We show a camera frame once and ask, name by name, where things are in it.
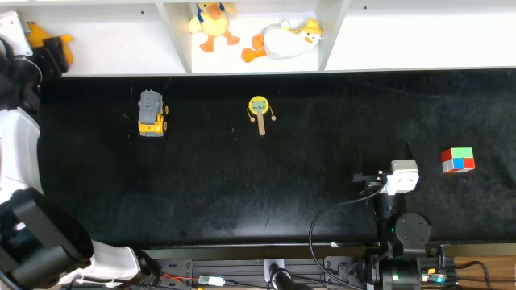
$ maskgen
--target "colorful cube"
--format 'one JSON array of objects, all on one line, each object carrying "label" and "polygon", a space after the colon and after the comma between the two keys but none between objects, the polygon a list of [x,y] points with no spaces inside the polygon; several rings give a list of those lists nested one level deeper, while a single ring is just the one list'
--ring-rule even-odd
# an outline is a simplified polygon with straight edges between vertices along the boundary
[{"label": "colorful cube", "polygon": [[441,154],[443,172],[468,172],[475,169],[473,149],[470,147],[450,148]]}]

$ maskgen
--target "white stuffed duck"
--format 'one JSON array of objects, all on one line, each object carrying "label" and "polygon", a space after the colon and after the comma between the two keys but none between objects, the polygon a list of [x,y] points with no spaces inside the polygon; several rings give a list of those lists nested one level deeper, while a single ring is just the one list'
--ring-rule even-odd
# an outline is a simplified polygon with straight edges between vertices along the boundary
[{"label": "white stuffed duck", "polygon": [[306,25],[299,30],[290,28],[288,21],[280,26],[267,27],[263,34],[252,38],[252,47],[242,51],[242,58],[250,63],[260,56],[268,56],[273,60],[284,60],[310,51],[321,41],[323,32],[319,22],[308,19]]}]

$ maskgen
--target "toy truck cab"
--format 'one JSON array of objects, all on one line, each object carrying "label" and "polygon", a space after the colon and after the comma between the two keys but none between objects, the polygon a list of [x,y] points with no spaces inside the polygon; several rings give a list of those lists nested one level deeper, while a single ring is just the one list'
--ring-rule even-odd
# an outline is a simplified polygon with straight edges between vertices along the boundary
[{"label": "toy truck cab", "polygon": [[169,107],[164,104],[163,96],[154,91],[143,91],[140,95],[138,113],[139,134],[145,137],[161,137],[167,130],[165,115]]}]

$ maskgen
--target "yellow stuffed duck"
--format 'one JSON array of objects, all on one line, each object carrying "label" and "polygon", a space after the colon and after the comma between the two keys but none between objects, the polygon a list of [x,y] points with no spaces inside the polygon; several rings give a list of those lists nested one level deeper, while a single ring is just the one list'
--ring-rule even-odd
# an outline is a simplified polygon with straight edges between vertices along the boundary
[{"label": "yellow stuffed duck", "polygon": [[289,22],[284,21],[280,26],[272,25],[263,34],[255,35],[252,38],[254,50],[245,48],[242,58],[246,63],[261,56],[268,56],[273,60],[289,59],[317,46],[322,34],[319,22],[315,19],[308,19],[300,30],[290,28]]},{"label": "yellow stuffed duck", "polygon": [[227,28],[229,19],[225,12],[233,15],[236,12],[235,5],[228,2],[199,2],[198,12],[190,20],[188,28],[190,32],[197,33],[203,31],[208,35],[208,41],[201,44],[201,49],[205,52],[215,50],[215,39],[221,35],[226,37],[228,45],[235,45],[240,42],[240,38],[233,36]]}]

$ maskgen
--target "black table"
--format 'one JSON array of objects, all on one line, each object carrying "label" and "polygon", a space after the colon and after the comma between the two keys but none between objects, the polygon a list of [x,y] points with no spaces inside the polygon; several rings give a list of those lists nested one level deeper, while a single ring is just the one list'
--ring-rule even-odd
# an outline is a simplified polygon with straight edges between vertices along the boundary
[{"label": "black table", "polygon": [[[407,206],[433,242],[514,241],[514,72],[60,79],[43,86],[42,185],[100,242],[307,242],[320,209],[357,198],[357,148],[365,168],[389,169],[408,145],[421,179]],[[164,91],[166,138],[139,136],[144,89]],[[277,116],[265,136],[245,112],[255,95]],[[477,169],[443,174],[449,147],[472,147]],[[373,243],[372,206],[333,210],[314,233]]]}]

